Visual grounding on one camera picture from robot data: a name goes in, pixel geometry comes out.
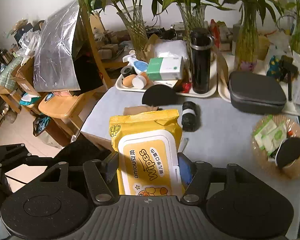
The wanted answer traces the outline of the black semicircle foam sponge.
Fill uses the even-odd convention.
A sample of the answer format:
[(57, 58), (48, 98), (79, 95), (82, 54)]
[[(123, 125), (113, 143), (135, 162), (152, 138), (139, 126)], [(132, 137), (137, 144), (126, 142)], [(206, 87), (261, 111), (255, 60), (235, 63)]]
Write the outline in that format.
[(174, 105), (178, 101), (176, 92), (166, 85), (153, 85), (143, 94), (142, 104), (147, 106)]

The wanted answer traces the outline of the white spray bottle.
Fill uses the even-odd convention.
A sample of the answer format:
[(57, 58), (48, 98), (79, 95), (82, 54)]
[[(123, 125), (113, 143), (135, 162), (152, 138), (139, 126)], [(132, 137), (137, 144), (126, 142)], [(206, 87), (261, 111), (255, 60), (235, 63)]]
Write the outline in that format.
[(137, 74), (146, 72), (148, 63), (145, 61), (138, 60), (135, 54), (128, 54), (122, 58), (122, 62), (127, 62), (129, 66), (133, 67)]

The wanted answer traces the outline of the brown cardboard box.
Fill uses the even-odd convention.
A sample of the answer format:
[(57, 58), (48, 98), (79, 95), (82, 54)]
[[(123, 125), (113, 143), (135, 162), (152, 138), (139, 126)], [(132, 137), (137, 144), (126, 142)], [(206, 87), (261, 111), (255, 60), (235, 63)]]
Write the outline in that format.
[(102, 138), (102, 137), (98, 137), (98, 136), (95, 136), (93, 134), (81, 132), (81, 131), (78, 133), (77, 137), (79, 137), (80, 135), (85, 137), (88, 141), (90, 141), (92, 144), (94, 144), (100, 150), (101, 149), (106, 149), (106, 150), (110, 150), (111, 152), (113, 152), (113, 147), (111, 145), (111, 140), (106, 139), (106, 138)]

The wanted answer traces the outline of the yellow wet wipes pack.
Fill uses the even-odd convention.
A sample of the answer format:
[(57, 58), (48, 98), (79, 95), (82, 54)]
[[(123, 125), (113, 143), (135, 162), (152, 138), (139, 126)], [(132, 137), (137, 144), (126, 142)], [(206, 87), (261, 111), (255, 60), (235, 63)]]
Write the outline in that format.
[(121, 195), (183, 195), (177, 157), (182, 136), (178, 118), (176, 109), (110, 118), (111, 145), (119, 154)]

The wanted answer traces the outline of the black garbage bag roll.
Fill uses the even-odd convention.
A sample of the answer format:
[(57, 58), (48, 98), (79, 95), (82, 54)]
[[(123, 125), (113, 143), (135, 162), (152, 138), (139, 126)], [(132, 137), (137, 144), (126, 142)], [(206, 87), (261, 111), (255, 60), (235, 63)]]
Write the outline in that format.
[(200, 107), (197, 104), (192, 101), (183, 103), (181, 124), (185, 132), (194, 132), (200, 128)]

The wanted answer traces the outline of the black soft hat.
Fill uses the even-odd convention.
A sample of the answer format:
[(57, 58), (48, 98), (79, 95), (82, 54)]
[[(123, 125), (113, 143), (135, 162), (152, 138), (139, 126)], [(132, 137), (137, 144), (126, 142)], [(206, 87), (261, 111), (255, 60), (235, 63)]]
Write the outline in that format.
[(110, 150), (98, 148), (85, 136), (80, 134), (78, 139), (59, 151), (53, 158), (53, 163), (66, 162), (69, 166), (82, 166), (86, 161), (93, 159), (104, 160), (110, 154)]

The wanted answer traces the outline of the right glass vase bamboo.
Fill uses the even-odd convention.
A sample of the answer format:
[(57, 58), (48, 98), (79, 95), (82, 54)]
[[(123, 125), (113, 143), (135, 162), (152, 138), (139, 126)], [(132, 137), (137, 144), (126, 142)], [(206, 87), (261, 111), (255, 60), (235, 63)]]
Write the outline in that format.
[(258, 30), (257, 16), (264, 21), (269, 12), (273, 21), (276, 13), (282, 13), (279, 0), (224, 0), (223, 4), (236, 4), (241, 2), (241, 26), (238, 31), (235, 48), (235, 70), (252, 72), (258, 61)]

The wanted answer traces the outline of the white cap orange bottle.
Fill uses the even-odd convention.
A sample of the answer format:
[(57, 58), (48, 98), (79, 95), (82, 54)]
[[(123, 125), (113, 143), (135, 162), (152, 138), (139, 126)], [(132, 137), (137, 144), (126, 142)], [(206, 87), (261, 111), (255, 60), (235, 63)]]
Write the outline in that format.
[(149, 82), (149, 78), (145, 72), (141, 72), (139, 75), (133, 78), (132, 85), (136, 89), (144, 89)]

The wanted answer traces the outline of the grey zip hard case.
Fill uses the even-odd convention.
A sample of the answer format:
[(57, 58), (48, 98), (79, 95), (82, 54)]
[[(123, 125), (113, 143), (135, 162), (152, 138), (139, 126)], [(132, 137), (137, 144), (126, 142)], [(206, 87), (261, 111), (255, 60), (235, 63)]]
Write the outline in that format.
[(279, 114), (287, 98), (280, 84), (271, 76), (234, 71), (228, 90), (233, 107), (253, 114)]

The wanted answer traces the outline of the black thermos bottle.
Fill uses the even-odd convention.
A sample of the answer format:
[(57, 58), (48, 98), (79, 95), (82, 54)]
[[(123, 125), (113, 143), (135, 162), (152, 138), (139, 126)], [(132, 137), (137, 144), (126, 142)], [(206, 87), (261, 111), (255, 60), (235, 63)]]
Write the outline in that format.
[(196, 28), (190, 33), (192, 88), (195, 93), (205, 94), (209, 90), (211, 49), (214, 37), (207, 29)]

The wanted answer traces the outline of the woven round basket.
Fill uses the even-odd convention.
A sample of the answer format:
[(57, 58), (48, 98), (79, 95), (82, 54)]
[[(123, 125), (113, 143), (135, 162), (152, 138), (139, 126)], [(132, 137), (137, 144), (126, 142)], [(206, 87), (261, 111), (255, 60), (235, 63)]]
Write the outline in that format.
[(259, 166), (275, 178), (300, 177), (300, 157), (284, 168), (278, 168), (275, 164), (280, 144), (290, 137), (300, 138), (300, 125), (284, 115), (266, 115), (252, 132), (253, 155)]

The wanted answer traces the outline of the black half round sponge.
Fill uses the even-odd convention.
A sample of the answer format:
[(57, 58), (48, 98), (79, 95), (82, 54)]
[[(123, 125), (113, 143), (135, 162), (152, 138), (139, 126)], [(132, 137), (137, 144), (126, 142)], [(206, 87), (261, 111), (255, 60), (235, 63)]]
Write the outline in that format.
[(300, 157), (300, 138), (290, 137), (283, 141), (276, 153), (275, 164), (284, 168)]

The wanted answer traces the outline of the brown egg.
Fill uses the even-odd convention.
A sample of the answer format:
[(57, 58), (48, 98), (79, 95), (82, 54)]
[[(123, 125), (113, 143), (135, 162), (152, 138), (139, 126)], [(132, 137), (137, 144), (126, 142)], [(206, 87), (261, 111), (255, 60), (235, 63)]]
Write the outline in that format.
[(131, 74), (129, 76), (126, 76), (122, 80), (122, 85), (124, 87), (133, 87), (133, 80), (137, 77), (136, 74)]

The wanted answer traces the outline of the white strap strip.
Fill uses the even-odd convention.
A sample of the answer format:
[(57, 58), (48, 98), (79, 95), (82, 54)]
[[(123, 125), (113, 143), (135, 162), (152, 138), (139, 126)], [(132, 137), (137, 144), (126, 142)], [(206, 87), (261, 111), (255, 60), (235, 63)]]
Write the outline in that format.
[(181, 141), (180, 141), (180, 144), (179, 144), (179, 148), (178, 148), (178, 152), (181, 152), (183, 153), (186, 146), (187, 146), (187, 143), (188, 143), (189, 139), (188, 138), (182, 138)]

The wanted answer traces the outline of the black tape roll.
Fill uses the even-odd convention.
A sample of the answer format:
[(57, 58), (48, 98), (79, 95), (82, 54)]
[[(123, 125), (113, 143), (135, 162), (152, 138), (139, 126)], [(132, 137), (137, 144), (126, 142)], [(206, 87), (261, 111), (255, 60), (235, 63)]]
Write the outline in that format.
[(128, 77), (130, 75), (135, 75), (136, 72), (134, 70), (134, 67), (132, 66), (125, 66), (121, 69), (121, 74), (123, 77)]

